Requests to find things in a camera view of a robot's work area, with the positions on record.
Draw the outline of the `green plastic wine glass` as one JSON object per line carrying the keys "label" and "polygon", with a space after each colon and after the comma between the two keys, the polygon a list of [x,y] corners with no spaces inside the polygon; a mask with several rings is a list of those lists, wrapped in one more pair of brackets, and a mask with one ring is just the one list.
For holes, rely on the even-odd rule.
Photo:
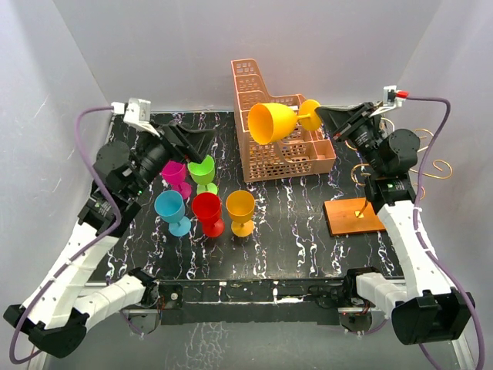
{"label": "green plastic wine glass", "polygon": [[216,174],[215,161],[207,155],[201,163],[190,162],[187,168],[192,180],[196,183],[196,193],[213,193],[217,195],[218,188],[213,182]]}

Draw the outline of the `magenta plastic wine glass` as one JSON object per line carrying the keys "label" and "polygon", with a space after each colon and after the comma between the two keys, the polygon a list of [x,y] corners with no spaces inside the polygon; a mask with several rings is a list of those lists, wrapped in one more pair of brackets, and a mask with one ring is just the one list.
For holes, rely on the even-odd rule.
{"label": "magenta plastic wine glass", "polygon": [[172,189],[178,192],[184,200],[187,200],[191,193],[192,187],[186,181],[187,167],[184,163],[178,163],[170,160],[162,169],[162,178],[172,186]]}

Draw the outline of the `red plastic wine glass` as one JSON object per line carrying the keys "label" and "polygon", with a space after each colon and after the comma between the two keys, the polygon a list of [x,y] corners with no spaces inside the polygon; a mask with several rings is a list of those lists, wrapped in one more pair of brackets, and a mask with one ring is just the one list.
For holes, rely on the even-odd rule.
{"label": "red plastic wine glass", "polygon": [[222,203],[216,194],[210,192],[198,194],[193,199],[192,211],[207,237],[218,237],[224,232]]}

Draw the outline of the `yellow plastic wine glass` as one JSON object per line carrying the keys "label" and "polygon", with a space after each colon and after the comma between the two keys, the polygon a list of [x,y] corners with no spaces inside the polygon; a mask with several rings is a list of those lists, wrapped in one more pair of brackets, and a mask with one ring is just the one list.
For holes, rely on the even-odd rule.
{"label": "yellow plastic wine glass", "polygon": [[288,137],[298,123],[307,131],[315,131],[322,125],[316,113],[319,107],[319,102],[314,99],[302,102],[297,113],[282,103],[257,103],[248,113],[248,130],[253,140],[260,145]]}

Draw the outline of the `blue plastic wine glass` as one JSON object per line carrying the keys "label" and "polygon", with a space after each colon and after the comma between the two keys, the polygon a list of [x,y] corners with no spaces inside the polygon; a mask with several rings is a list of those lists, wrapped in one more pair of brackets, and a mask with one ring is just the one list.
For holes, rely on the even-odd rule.
{"label": "blue plastic wine glass", "polygon": [[175,237],[187,235],[191,221],[185,215],[186,208],[180,193],[175,190],[163,191],[154,202],[157,214],[168,223],[169,232]]}

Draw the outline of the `orange yellow wine glass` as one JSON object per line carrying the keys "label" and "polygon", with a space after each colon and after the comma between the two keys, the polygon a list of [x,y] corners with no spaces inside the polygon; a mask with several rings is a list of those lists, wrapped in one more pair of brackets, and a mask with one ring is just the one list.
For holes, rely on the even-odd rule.
{"label": "orange yellow wine glass", "polygon": [[237,237],[247,237],[253,233],[253,213],[255,199],[245,190],[232,192],[226,199],[226,210],[232,220],[231,230]]}

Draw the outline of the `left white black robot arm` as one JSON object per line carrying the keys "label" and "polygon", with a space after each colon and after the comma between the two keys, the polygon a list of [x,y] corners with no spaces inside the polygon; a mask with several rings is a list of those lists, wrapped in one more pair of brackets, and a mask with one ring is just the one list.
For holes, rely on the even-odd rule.
{"label": "left white black robot arm", "polygon": [[178,123],[141,132],[130,148],[123,141],[103,145],[92,166],[98,180],[78,215],[72,235],[37,290],[3,318],[41,352],[56,358],[73,353],[86,333],[130,305],[152,307],[156,279],[137,267],[85,297],[81,291],[99,262],[115,247],[141,209],[139,196],[170,161],[200,162],[210,151],[214,129]]}

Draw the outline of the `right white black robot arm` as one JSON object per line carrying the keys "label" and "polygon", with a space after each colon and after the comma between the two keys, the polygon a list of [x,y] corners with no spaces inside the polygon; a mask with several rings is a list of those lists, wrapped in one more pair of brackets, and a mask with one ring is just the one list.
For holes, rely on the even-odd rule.
{"label": "right white black robot arm", "polygon": [[320,106],[315,112],[334,140],[352,142],[372,168],[365,196],[391,239],[406,284],[399,288],[374,267],[354,268],[344,278],[344,299],[354,306],[368,301],[382,310],[404,345],[458,339],[473,299],[432,261],[431,246],[423,245],[425,231],[409,177],[418,162],[418,136],[409,129],[386,133],[372,103],[351,109]]}

